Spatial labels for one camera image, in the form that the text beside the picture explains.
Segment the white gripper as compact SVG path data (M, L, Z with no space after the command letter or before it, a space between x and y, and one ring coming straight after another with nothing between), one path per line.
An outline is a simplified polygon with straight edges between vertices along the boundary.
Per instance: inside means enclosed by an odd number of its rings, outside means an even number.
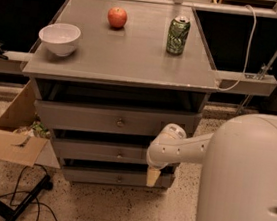
M181 142L187 138L186 132L177 124L169 123L159 135L149 144L146 152L147 169L146 183L152 188L161 175L161 169L166 165L180 161L182 154Z

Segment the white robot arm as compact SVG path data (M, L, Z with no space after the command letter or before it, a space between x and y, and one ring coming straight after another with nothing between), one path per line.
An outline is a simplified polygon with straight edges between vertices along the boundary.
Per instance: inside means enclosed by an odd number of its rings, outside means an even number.
M146 157L150 187L166 165L202 165L196 221L277 221L277 115L235 117L192 138L168 124Z

